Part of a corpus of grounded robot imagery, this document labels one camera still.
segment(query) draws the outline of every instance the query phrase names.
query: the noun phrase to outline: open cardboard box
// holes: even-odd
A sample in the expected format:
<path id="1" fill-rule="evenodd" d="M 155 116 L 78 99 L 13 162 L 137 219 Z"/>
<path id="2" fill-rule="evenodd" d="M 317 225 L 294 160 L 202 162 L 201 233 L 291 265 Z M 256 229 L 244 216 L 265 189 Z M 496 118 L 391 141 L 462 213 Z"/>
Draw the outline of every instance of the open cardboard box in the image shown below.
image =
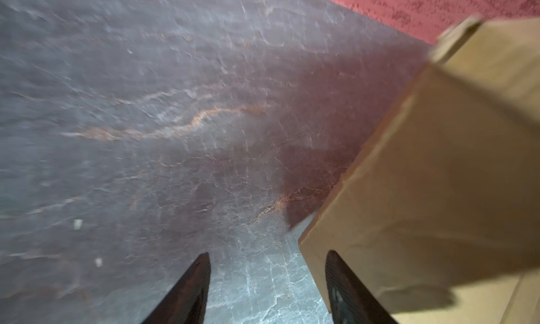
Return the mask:
<path id="1" fill-rule="evenodd" d="M 402 324 L 540 323 L 540 19 L 468 19 L 300 240 L 328 304 L 337 251 Z"/>

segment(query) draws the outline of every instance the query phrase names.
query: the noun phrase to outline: gray marble surface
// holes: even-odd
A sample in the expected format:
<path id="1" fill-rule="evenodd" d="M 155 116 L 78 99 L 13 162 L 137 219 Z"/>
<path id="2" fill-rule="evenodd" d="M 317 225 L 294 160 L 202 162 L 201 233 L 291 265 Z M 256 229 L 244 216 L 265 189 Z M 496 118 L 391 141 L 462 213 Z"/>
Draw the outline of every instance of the gray marble surface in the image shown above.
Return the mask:
<path id="1" fill-rule="evenodd" d="M 327 0 L 0 0 L 0 322 L 329 323 L 296 240 L 427 45 Z"/>

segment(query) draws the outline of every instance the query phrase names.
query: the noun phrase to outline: pink fabric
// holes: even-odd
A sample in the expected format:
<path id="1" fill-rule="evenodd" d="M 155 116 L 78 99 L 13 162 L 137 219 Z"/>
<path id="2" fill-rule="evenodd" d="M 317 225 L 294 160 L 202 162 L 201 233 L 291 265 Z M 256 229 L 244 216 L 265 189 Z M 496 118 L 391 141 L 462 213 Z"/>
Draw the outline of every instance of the pink fabric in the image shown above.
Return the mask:
<path id="1" fill-rule="evenodd" d="M 397 30 L 434 43 L 472 14 L 486 18 L 540 16 L 540 0 L 331 0 Z"/>

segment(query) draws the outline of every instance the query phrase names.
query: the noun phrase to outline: red surface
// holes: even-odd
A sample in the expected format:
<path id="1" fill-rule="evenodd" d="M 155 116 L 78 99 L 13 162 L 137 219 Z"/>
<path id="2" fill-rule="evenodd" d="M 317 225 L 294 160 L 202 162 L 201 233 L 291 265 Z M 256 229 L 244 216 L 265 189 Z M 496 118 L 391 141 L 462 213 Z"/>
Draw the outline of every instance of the red surface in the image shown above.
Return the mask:
<path id="1" fill-rule="evenodd" d="M 540 16 L 540 0 L 331 0 L 397 30 L 434 43 L 472 14 L 486 18 Z"/>

